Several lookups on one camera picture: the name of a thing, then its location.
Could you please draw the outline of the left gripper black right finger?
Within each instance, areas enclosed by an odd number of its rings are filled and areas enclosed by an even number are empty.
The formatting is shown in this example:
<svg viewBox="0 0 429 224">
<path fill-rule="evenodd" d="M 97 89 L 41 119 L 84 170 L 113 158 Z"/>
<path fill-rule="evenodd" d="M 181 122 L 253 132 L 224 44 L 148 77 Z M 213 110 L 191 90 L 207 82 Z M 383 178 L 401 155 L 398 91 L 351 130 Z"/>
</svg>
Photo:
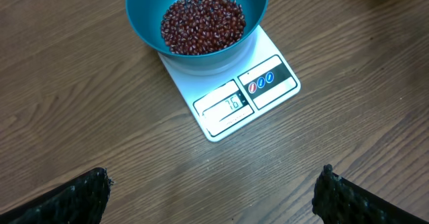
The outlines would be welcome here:
<svg viewBox="0 0 429 224">
<path fill-rule="evenodd" d="M 428 224 L 335 174 L 330 164 L 316 179 L 312 212 L 324 224 Z"/>
</svg>

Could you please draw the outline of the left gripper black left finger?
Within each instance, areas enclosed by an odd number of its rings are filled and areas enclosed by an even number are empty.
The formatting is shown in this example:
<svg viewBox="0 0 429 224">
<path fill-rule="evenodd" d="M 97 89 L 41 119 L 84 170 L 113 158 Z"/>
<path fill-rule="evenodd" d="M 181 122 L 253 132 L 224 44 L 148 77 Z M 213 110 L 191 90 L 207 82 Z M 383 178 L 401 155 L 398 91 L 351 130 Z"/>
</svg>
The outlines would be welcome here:
<svg viewBox="0 0 429 224">
<path fill-rule="evenodd" d="M 94 168 L 51 191 L 1 214 L 6 224 L 99 224 L 113 181 L 104 168 Z"/>
</svg>

